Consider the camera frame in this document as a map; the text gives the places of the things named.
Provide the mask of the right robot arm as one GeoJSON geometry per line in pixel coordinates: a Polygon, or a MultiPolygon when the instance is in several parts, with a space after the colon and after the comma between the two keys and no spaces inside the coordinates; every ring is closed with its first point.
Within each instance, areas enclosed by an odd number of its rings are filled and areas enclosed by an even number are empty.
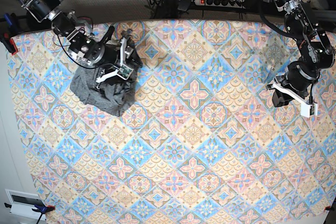
{"type": "Polygon", "coordinates": [[[64,49],[68,58],[84,69],[97,69],[96,83],[118,77],[128,80],[142,61],[131,46],[130,37],[114,40],[114,26],[110,26],[103,37],[96,41],[93,25],[74,12],[64,13],[60,8],[63,0],[18,0],[39,23],[48,20],[58,39],[69,42],[64,49]]]}

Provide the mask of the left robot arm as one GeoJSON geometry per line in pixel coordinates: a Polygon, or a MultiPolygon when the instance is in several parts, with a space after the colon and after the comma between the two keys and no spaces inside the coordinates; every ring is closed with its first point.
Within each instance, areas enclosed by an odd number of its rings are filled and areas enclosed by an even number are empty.
{"type": "Polygon", "coordinates": [[[288,65],[285,74],[276,76],[266,88],[274,91],[274,107],[287,106],[295,100],[300,103],[302,116],[317,115],[318,104],[313,99],[313,86],[320,78],[320,71],[334,65],[335,49],[307,0],[272,1],[277,10],[285,14],[285,30],[265,18],[263,0],[259,1],[261,19],[278,34],[294,39],[301,56],[288,65]]]}

